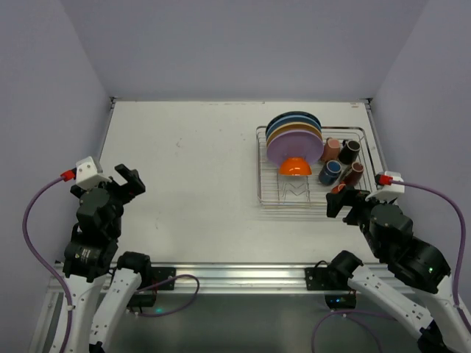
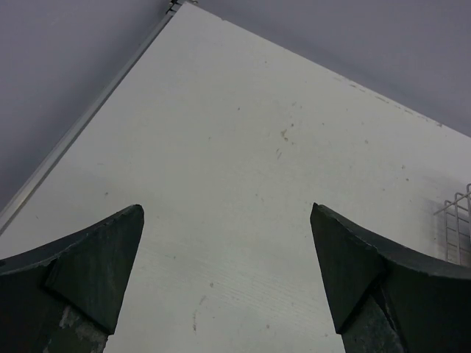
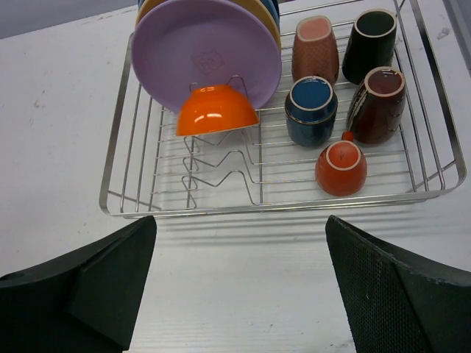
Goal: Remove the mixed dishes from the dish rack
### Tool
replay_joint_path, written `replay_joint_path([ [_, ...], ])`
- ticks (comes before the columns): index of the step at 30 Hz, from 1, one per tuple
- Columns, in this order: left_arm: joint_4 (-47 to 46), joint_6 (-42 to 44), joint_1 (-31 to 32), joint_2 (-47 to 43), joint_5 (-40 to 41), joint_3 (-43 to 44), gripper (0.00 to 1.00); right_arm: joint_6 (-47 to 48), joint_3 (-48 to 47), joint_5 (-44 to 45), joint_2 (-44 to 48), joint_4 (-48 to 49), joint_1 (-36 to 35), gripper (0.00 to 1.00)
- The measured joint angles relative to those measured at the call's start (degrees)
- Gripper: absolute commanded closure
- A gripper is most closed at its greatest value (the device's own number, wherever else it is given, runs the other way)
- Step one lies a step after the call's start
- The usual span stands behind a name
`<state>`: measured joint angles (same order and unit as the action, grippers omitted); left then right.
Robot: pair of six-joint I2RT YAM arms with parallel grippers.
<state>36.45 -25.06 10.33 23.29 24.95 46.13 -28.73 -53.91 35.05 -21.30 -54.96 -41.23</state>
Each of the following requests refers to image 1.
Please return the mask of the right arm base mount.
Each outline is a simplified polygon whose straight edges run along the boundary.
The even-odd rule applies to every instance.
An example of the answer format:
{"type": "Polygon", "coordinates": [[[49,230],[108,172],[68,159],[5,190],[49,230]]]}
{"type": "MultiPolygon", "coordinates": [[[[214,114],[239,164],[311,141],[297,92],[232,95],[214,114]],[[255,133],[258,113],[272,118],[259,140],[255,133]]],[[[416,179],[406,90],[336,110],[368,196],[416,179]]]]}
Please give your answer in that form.
{"type": "Polygon", "coordinates": [[[356,292],[345,282],[334,279],[328,271],[328,262],[320,260],[304,269],[308,291],[323,292],[324,302],[330,310],[352,310],[356,308],[356,292]]]}

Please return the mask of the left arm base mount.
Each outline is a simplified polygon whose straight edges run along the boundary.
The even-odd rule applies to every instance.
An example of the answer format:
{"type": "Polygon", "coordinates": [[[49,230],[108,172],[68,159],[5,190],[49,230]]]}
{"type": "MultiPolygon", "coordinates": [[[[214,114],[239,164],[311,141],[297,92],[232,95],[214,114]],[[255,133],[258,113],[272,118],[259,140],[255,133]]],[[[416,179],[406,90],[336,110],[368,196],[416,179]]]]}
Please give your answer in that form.
{"type": "MultiPolygon", "coordinates": [[[[155,285],[166,279],[174,277],[177,274],[177,269],[173,267],[152,267],[150,277],[147,278],[140,288],[145,288],[150,285],[155,285]]],[[[128,302],[127,309],[130,311],[137,311],[142,313],[144,308],[153,307],[157,300],[157,294],[159,291],[172,291],[174,290],[174,283],[169,282],[160,287],[155,287],[148,291],[142,291],[134,294],[128,302]]]]}

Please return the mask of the orange bowl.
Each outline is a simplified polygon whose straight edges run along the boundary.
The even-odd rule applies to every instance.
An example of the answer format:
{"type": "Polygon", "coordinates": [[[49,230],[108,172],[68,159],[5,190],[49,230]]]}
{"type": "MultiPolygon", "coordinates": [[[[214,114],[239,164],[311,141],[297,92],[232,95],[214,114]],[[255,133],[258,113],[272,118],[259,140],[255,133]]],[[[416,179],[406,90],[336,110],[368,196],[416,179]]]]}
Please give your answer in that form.
{"type": "Polygon", "coordinates": [[[312,174],[310,165],[301,157],[289,157],[279,167],[278,173],[291,177],[306,177],[312,174]]]}

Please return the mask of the yellow plate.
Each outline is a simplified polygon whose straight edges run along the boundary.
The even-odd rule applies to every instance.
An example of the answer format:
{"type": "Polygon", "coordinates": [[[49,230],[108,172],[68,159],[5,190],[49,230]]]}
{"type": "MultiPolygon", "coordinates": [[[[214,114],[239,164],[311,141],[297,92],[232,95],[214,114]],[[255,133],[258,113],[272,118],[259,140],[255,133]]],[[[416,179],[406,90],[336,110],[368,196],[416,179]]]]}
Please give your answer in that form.
{"type": "Polygon", "coordinates": [[[322,133],[321,130],[317,127],[307,124],[307,123],[288,123],[284,124],[281,127],[276,128],[273,132],[271,132],[268,137],[266,138],[266,146],[278,138],[281,135],[286,135],[288,132],[310,132],[311,134],[317,136],[320,140],[322,140],[322,133]]]}

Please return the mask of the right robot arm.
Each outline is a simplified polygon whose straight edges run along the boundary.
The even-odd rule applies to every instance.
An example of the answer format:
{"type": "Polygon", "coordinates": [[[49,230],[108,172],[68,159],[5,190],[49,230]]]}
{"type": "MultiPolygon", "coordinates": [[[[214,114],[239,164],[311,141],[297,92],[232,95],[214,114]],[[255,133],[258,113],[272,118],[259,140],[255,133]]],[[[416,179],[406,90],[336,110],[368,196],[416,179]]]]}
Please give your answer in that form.
{"type": "Polygon", "coordinates": [[[393,178],[372,193],[344,187],[326,195],[327,216],[335,218],[349,207],[344,223],[360,229],[373,255],[421,302],[386,284],[346,250],[327,266],[329,279],[369,297],[417,339],[421,352],[469,352],[470,312],[457,292],[458,270],[435,246],[414,236],[413,221],[395,203],[406,187],[393,178]]]}

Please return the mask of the light blue plate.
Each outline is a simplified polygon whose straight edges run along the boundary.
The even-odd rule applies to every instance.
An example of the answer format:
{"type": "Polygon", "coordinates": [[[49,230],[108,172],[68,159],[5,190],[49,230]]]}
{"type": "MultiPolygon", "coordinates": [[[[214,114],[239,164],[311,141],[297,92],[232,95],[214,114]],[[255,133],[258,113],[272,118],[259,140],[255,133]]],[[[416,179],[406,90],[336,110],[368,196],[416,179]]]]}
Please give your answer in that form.
{"type": "Polygon", "coordinates": [[[266,137],[268,138],[277,128],[282,127],[286,124],[290,124],[290,123],[308,124],[308,125],[311,125],[311,126],[315,127],[320,132],[322,131],[322,125],[318,121],[316,121],[315,119],[312,119],[312,118],[310,118],[308,116],[304,116],[304,115],[290,115],[290,116],[286,116],[284,118],[281,118],[281,119],[277,120],[276,122],[274,122],[272,125],[268,126],[267,129],[266,129],[266,137]]]}

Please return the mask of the purple plate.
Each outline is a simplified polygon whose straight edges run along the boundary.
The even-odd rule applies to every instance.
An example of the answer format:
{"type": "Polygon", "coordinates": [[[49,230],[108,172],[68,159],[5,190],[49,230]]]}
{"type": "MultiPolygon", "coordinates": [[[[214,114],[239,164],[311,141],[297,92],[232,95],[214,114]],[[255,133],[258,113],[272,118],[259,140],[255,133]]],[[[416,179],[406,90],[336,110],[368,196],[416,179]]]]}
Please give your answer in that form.
{"type": "Polygon", "coordinates": [[[266,147],[268,161],[280,167],[288,158],[298,157],[307,164],[317,162],[324,151],[324,143],[316,134],[293,130],[274,138],[266,147]]]}

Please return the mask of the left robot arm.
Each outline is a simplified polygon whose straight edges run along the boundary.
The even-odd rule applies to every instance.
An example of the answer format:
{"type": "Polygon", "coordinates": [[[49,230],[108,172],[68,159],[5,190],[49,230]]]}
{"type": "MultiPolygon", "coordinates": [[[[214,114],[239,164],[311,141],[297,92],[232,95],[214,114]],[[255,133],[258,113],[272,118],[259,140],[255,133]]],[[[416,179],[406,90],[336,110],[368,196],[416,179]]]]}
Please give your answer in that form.
{"type": "Polygon", "coordinates": [[[100,295],[118,250],[124,205],[146,190],[137,170],[123,164],[115,170],[125,179],[123,185],[105,177],[100,164],[88,157],[40,189],[44,193],[59,182],[75,181],[70,191],[79,200],[77,222],[64,251],[61,273],[38,253],[29,238],[27,221],[38,194],[25,209],[24,240],[64,294],[51,352],[106,352],[129,300],[149,276],[149,256],[125,252],[118,259],[105,296],[100,295]]]}

